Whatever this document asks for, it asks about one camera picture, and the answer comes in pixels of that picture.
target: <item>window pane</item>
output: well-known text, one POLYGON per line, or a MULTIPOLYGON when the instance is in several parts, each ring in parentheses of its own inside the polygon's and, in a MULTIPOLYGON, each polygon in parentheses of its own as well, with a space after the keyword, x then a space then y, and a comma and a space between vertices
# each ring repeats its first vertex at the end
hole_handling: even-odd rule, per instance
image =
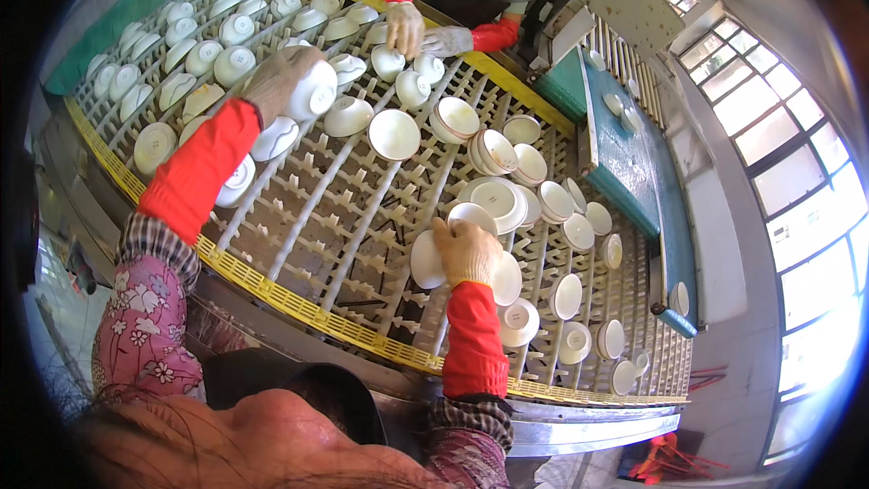
POLYGON ((805 87, 788 100, 788 107, 791 108, 793 115, 797 116, 799 125, 804 129, 808 129, 824 117, 824 112, 805 87))
POLYGON ((724 19, 718 27, 715 27, 715 32, 721 38, 729 38, 731 34, 740 29, 740 26, 733 23, 731 19, 724 19))
POLYGON ((809 393, 838 378, 851 359, 859 322, 857 297, 851 296, 811 325, 782 337, 778 391, 806 384, 809 393))
POLYGON ((818 159, 806 144, 754 178, 754 188, 766 215, 772 215, 815 189, 824 179, 818 159))
POLYGON ((711 52, 718 49, 720 45, 721 40, 714 34, 710 34, 682 55, 682 63, 685 65, 685 68, 691 70, 699 65, 701 60, 706 59, 711 52))
POLYGON ((763 78, 755 76, 724 97, 712 109, 721 120, 727 136, 733 136, 742 127, 773 107, 776 102, 778 102, 778 95, 763 81, 763 78))
POLYGON ((848 243, 841 239, 808 263, 782 274, 781 290, 788 331, 836 307, 854 293, 848 243))
POLYGON ((740 31, 739 34, 730 39, 730 45, 740 53, 745 53, 751 46, 757 43, 757 39, 745 31, 740 31))
POLYGON ((836 134, 836 129, 829 123, 820 127, 820 130, 812 135, 812 144, 818 150, 818 155, 828 173, 836 172, 848 160, 845 145, 836 134))
POLYGON ((701 88, 711 101, 716 101, 750 75, 752 69, 742 59, 737 59, 712 76, 701 88))
POLYGON ((721 65, 730 60, 734 55, 736 55, 736 52, 733 51, 733 48, 725 44, 709 60, 691 72, 691 79, 694 80, 694 83, 702 82, 709 74, 716 73, 721 68, 721 65))
POLYGON ((754 65, 759 72, 766 72, 769 70, 769 67, 778 62, 778 57, 764 46, 757 46, 754 51, 747 54, 745 58, 748 62, 754 65))
POLYGON ((736 138, 745 166, 750 167, 799 132, 784 106, 736 138))

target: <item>work glove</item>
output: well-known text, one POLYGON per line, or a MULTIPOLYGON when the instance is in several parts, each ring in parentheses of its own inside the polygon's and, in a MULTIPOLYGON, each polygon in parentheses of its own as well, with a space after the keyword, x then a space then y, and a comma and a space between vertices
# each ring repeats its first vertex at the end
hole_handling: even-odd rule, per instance
POLYGON ((492 287, 503 252, 494 236, 464 220, 454 222, 450 231, 441 218, 434 218, 432 230, 440 265, 451 288, 462 281, 492 287))
POLYGON ((454 57, 473 50, 473 35, 465 27, 430 28, 422 38, 421 50, 435 57, 454 57))
POLYGON ((256 106, 263 118, 262 128, 274 123, 277 116, 287 115, 284 109, 296 84, 319 60, 326 60, 326 56, 318 48, 291 46, 280 49, 254 72, 242 98, 256 106))
POLYGON ((426 23, 413 2, 389 2, 386 10, 386 47, 397 48, 405 59, 413 59, 420 53, 422 35, 426 23))

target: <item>white ceramic bowl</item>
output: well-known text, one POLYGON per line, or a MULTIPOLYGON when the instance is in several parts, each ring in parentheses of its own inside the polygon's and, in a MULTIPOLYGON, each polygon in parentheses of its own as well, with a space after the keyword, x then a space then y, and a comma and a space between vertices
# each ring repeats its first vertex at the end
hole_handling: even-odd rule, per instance
POLYGON ((418 110, 429 99, 432 88, 429 82, 418 72, 404 70, 396 77, 396 94, 398 100, 408 110, 418 110))
POLYGON ((308 10, 304 10, 296 14, 296 18, 293 19, 293 30, 297 33, 302 31, 307 31, 310 28, 316 27, 323 23, 329 17, 322 13, 320 10, 315 10, 314 8, 309 8, 308 10))
POLYGON ((255 66, 256 58, 250 49, 243 46, 226 48, 215 60, 215 78, 220 85, 229 89, 255 66))
POLYGON ((157 168, 175 152, 178 135, 166 123, 151 123, 142 129, 133 147, 133 162, 145 176, 153 176, 157 168))
POLYGON ((296 121, 315 119, 329 111, 338 94, 338 75, 332 65, 318 60, 289 96, 287 115, 296 121))
POLYGON ((245 192, 247 192, 250 184, 254 182, 256 175, 256 166, 254 159, 250 155, 245 155, 242 164, 235 169, 232 176, 226 180, 220 192, 217 194, 216 206, 221 208, 235 208, 242 203, 245 192))
POLYGON ((371 104, 345 95, 335 101, 326 113, 323 131, 329 136, 352 136, 364 131, 374 116, 371 104))
POLYGON ((501 344, 506 347, 526 345, 540 330, 540 315, 526 299, 516 299, 509 307, 498 308, 501 321, 501 344))
POLYGON ((337 54, 329 60, 329 64, 338 75, 338 86, 354 82, 365 73, 365 61, 349 53, 337 54))
POLYGON ((404 55, 398 53, 397 49, 387 49, 381 44, 371 50, 371 65, 384 82, 395 82, 398 72, 404 70, 404 62, 404 55))
POLYGON ((386 160, 405 160, 420 148, 420 129, 406 112, 390 108, 368 125, 368 143, 386 160))
POLYGON ((113 102, 120 102, 127 90, 136 84, 142 71, 136 65, 124 65, 117 69, 109 82, 109 98, 113 102))
POLYGON ((202 76, 211 70, 217 57, 223 51, 223 46, 213 40, 199 42, 187 54, 184 60, 184 69, 194 76, 202 76))
POLYGON ((196 40, 193 38, 185 38, 180 40, 175 46, 166 52, 166 57, 163 58, 163 71, 166 73, 172 72, 181 60, 190 53, 190 50, 196 47, 196 40))
POLYGON ((576 364, 588 356, 592 348, 592 333, 579 321, 567 321, 561 328, 558 347, 559 364, 576 364))
POLYGON ((414 59, 414 70, 422 74, 431 86, 440 82, 440 79, 443 78, 443 74, 446 71, 443 66, 443 61, 431 53, 420 53, 417 55, 416 59, 414 59))
POLYGON ((511 144, 534 144, 540 137, 540 122, 530 115, 518 114, 504 123, 503 131, 511 144))
POLYGON ((340 0, 311 0, 311 7, 320 10, 327 17, 341 9, 340 0))
POLYGON ((268 9, 271 11, 272 15, 277 19, 283 19, 290 14, 295 14, 299 10, 301 10, 301 0, 272 0, 271 5, 269 5, 268 9))
POLYGON ((223 46, 238 46, 254 35, 254 20, 246 15, 233 14, 223 20, 218 34, 223 46))
POLYGON ((147 83, 140 83, 132 87, 121 100, 121 122, 123 123, 128 120, 129 116, 133 115, 133 113, 136 112, 136 109, 138 109, 138 107, 146 101, 148 96, 153 91, 154 87, 148 85, 147 83))
POLYGON ((289 117, 278 116, 275 122, 263 129, 250 148, 250 157, 265 161, 277 157, 296 141, 299 125, 289 117))
POLYGON ((613 217, 609 214, 603 204, 598 202, 589 202, 586 209, 586 218, 592 224, 594 233, 598 235, 609 234, 613 229, 613 217))
POLYGON ((435 232, 422 231, 410 248, 410 275, 423 289, 439 288, 447 281, 435 246, 435 232))

